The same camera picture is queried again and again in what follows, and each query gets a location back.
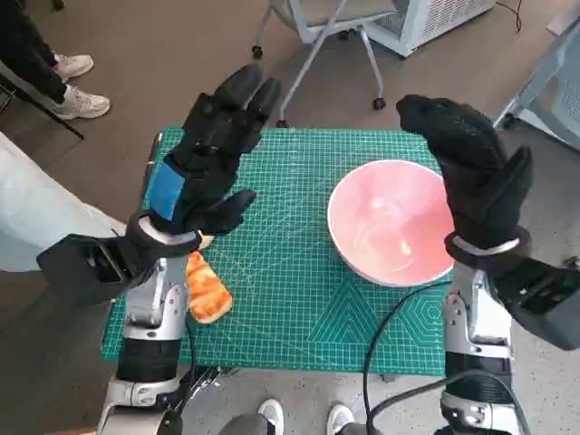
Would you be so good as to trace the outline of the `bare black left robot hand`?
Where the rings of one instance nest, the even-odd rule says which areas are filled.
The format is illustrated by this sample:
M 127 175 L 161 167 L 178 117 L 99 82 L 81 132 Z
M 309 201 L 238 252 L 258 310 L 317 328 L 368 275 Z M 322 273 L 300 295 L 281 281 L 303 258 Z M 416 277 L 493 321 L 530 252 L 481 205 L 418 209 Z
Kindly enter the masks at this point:
M 157 229 L 171 235 L 196 230 L 223 235 L 241 223 L 256 194 L 250 189 L 228 192 L 242 156 L 261 140 L 280 92 L 280 81 L 264 80 L 259 66 L 251 63 L 213 93 L 199 95 L 181 127 L 180 142 L 150 184 L 149 215 Z

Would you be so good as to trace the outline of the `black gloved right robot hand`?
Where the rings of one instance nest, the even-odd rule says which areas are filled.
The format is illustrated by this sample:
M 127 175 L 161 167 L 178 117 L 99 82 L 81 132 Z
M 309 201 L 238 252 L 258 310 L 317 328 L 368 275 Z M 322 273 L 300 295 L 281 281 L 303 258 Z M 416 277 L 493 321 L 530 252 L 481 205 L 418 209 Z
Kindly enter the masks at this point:
M 480 249 L 515 240 L 533 179 L 530 148 L 508 157 L 490 120 L 465 103 L 409 94 L 396 110 L 440 165 L 457 235 Z

